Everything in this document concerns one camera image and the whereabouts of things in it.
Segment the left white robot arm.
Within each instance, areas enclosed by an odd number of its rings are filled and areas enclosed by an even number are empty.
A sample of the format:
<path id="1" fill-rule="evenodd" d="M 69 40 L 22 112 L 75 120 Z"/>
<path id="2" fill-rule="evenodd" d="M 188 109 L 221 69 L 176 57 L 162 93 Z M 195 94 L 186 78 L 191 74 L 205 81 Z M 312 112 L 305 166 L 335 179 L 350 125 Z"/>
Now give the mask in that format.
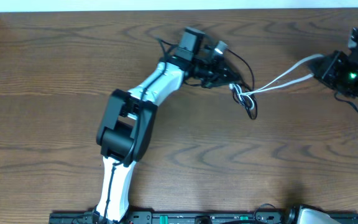
<path id="1" fill-rule="evenodd" d="M 187 27 L 178 44 L 159 39 L 162 56 L 155 70 L 134 88 L 111 93 L 96 133 L 104 179 L 94 223 L 120 223 L 125 217 L 134 169 L 149 146 L 159 106 L 173 92 L 189 78 L 198 79 L 203 88 L 239 80 L 224 59 L 227 44 L 219 40 L 203 45 L 207 38 L 204 32 Z"/>

